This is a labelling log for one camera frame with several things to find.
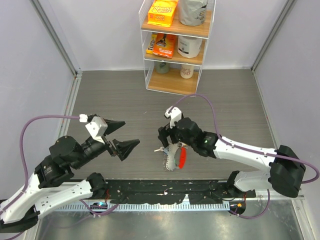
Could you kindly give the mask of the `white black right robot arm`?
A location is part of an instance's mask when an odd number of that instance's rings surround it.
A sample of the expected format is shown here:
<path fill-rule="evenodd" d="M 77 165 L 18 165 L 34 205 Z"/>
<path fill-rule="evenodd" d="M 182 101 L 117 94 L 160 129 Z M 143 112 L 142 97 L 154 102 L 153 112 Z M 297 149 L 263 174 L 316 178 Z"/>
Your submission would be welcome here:
<path fill-rule="evenodd" d="M 233 171 L 226 185 L 232 197 L 253 190 L 273 189 L 277 193 L 296 198 L 306 172 L 297 155 L 285 145 L 279 149 L 260 148 L 232 141 L 213 132 L 203 131 L 190 118 L 185 117 L 158 129 L 158 139 L 170 152 L 182 144 L 191 147 L 202 157 L 225 159 L 254 167 L 252 172 Z"/>

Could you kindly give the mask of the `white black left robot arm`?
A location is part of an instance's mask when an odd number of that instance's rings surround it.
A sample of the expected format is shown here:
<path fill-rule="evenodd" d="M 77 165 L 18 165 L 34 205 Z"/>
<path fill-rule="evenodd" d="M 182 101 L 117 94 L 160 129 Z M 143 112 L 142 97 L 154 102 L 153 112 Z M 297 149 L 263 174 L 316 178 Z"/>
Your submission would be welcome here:
<path fill-rule="evenodd" d="M 108 185 L 100 173 L 92 173 L 72 187 L 58 191 L 74 173 L 104 152 L 125 160 L 140 143 L 139 139 L 109 141 L 107 135 L 125 125 L 124 121 L 108 120 L 97 114 L 80 114 L 74 119 L 85 123 L 89 138 L 82 144 L 73 137 L 60 137 L 50 148 L 50 154 L 27 175 L 24 186 L 12 197 L 0 203 L 1 233 L 21 233 L 54 210 L 74 201 L 101 199 Z"/>

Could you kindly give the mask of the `red handled metal key organizer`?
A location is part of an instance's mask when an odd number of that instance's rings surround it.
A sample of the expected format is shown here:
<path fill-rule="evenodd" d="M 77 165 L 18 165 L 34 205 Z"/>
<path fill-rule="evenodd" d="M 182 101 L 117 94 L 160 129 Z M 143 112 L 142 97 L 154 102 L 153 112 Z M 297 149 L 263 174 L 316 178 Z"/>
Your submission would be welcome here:
<path fill-rule="evenodd" d="M 187 145 L 178 142 L 170 143 L 162 148 L 164 153 L 164 167 L 167 171 L 181 170 L 184 168 L 187 160 Z"/>

